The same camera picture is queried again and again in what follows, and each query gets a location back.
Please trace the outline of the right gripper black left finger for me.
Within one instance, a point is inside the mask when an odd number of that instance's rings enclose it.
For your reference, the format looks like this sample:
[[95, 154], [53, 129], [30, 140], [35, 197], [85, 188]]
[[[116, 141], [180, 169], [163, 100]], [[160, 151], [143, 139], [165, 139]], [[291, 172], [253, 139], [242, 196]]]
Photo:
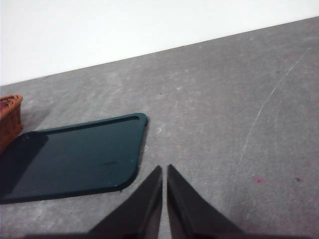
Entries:
[[90, 231], [97, 239], [157, 239], [162, 210], [162, 168], [149, 174], [134, 193]]

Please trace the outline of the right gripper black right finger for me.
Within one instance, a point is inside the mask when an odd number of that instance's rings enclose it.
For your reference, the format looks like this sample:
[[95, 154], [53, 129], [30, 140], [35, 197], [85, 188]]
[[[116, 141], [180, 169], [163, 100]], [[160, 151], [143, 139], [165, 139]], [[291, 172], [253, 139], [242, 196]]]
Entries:
[[167, 167], [167, 209], [173, 239], [243, 239], [242, 229], [206, 202], [173, 165]]

